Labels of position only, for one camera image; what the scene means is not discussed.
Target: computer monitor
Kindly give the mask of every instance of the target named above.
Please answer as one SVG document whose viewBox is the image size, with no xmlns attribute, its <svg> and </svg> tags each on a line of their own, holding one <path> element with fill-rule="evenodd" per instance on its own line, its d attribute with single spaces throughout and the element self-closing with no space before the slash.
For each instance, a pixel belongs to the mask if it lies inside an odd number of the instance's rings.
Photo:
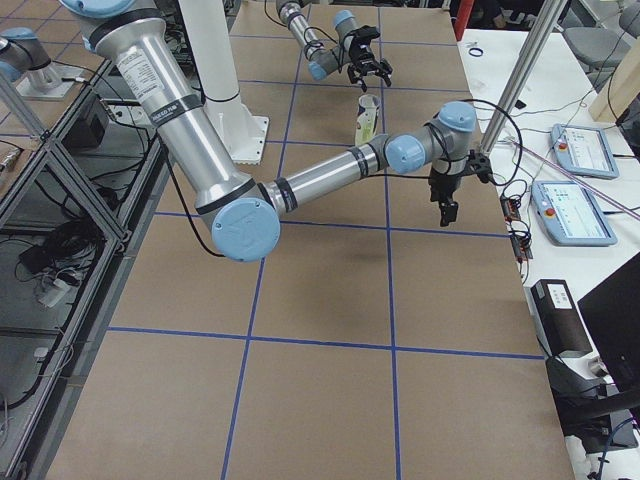
<svg viewBox="0 0 640 480">
<path fill-rule="evenodd" d="M 640 391 L 640 253 L 578 301 L 593 343 L 618 390 Z M 640 401 L 629 404 L 640 421 Z"/>
</svg>

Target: printed label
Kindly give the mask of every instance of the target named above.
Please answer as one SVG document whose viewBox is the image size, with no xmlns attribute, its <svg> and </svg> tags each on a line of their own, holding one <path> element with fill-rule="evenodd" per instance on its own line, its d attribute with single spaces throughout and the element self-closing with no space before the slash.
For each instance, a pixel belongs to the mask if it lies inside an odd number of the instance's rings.
<svg viewBox="0 0 640 480">
<path fill-rule="evenodd" d="M 118 62 L 118 70 L 140 103 L 154 93 L 164 90 L 164 84 L 155 71 L 147 54 L 135 49 Z"/>
<path fill-rule="evenodd" d="M 567 289 L 564 288 L 564 285 L 559 283 L 550 283 L 548 287 L 551 300 L 553 300 L 553 305 L 558 309 L 571 310 L 571 300 L 569 300 L 569 293 L 567 293 Z"/>
</svg>

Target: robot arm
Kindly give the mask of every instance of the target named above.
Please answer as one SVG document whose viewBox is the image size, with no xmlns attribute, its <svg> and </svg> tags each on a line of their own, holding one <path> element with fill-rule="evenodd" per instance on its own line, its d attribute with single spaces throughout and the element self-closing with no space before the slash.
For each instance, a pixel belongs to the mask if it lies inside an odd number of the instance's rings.
<svg viewBox="0 0 640 480">
<path fill-rule="evenodd" d="M 271 252 L 280 235 L 279 215 L 387 166 L 408 173 L 432 162 L 432 192 L 449 196 L 459 177 L 470 174 L 465 165 L 475 110 L 452 102 L 416 132 L 380 135 L 290 177 L 258 184 L 236 170 L 164 43 L 165 24 L 152 0 L 60 1 L 79 20 L 89 46 L 118 66 L 196 190 L 196 210 L 214 243 L 233 260 Z"/>
<path fill-rule="evenodd" d="M 12 82 L 27 72 L 32 87 L 40 92 L 62 83 L 40 40 L 28 28 L 10 28 L 0 32 L 0 70 Z"/>
<path fill-rule="evenodd" d="M 352 84 L 359 84 L 363 91 L 367 91 L 365 78 L 371 75 L 382 78 L 388 87 L 391 86 L 391 65 L 384 58 L 378 62 L 371 51 L 371 41 L 380 37 L 378 29 L 368 25 L 358 27 L 353 13 L 342 10 L 333 20 L 338 45 L 327 50 L 301 12 L 300 7 L 308 3 L 309 0 L 276 0 L 276 10 L 302 47 L 313 78 L 323 80 L 348 64 L 349 80 Z"/>
</svg>

